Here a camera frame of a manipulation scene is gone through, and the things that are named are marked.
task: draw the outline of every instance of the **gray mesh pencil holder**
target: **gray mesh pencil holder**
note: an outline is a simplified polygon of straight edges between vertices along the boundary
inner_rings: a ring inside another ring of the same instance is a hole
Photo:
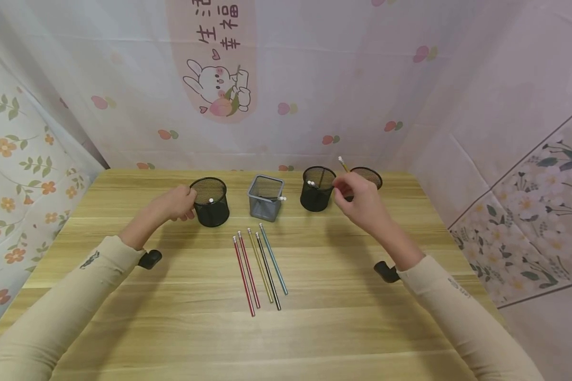
[[[248,189],[250,216],[269,222],[275,221],[282,206],[280,197],[283,188],[283,180],[262,174],[254,177]]]

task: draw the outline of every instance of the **floral wallpaper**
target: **floral wallpaper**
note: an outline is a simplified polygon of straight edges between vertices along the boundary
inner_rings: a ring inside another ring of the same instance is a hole
[[[452,227],[500,306],[572,282],[572,119]]]
[[[0,64],[0,317],[88,185]]]

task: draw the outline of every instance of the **right hand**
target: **right hand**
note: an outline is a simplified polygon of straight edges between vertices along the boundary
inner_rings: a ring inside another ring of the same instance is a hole
[[[375,184],[358,173],[349,172],[338,176],[333,185],[335,204],[350,221],[374,237],[385,230],[391,218]],[[354,200],[348,202],[344,194],[353,195]]]

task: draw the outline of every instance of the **hand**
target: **hand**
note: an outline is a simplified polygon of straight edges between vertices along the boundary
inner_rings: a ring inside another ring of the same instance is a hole
[[[335,204],[350,221],[373,237],[385,232],[391,218],[375,184],[358,173],[350,172],[338,176],[333,185]],[[348,202],[345,196],[354,196],[354,200]]]
[[[119,233],[121,241],[136,250],[142,249],[146,241],[167,220],[186,221],[195,217],[193,203],[197,197],[195,189],[178,185],[163,193],[142,208],[129,224]]]
[[[195,218],[193,214],[193,203],[197,197],[197,191],[190,189],[188,185],[178,185],[150,201],[150,213],[159,213],[163,222],[167,220],[176,221],[180,218],[182,221],[192,220]]]
[[[382,245],[398,270],[410,269],[424,258],[419,246],[391,219],[375,184],[350,172],[338,176],[333,185],[335,204]],[[354,200],[346,201],[343,194],[353,195]]]

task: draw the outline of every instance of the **long-sleeve shirt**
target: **long-sleeve shirt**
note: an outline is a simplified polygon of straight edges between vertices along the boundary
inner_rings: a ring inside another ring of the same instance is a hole
[[[106,237],[0,338],[0,380],[49,380],[57,361],[143,254],[119,237]],[[432,257],[399,275],[478,380],[543,380],[510,334]]]

